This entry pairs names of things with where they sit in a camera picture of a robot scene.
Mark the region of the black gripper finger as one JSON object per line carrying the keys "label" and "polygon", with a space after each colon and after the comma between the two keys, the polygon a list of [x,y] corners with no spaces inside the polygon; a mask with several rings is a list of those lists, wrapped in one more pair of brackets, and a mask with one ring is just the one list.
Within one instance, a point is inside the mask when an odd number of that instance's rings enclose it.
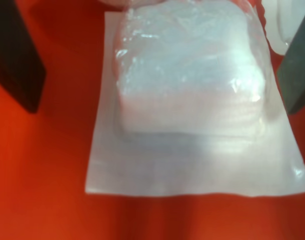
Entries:
{"label": "black gripper finger", "polygon": [[305,106],[305,0],[279,0],[278,30],[287,49],[277,78],[288,114]]}
{"label": "black gripper finger", "polygon": [[38,111],[46,69],[13,0],[0,0],[0,85],[29,113]]}

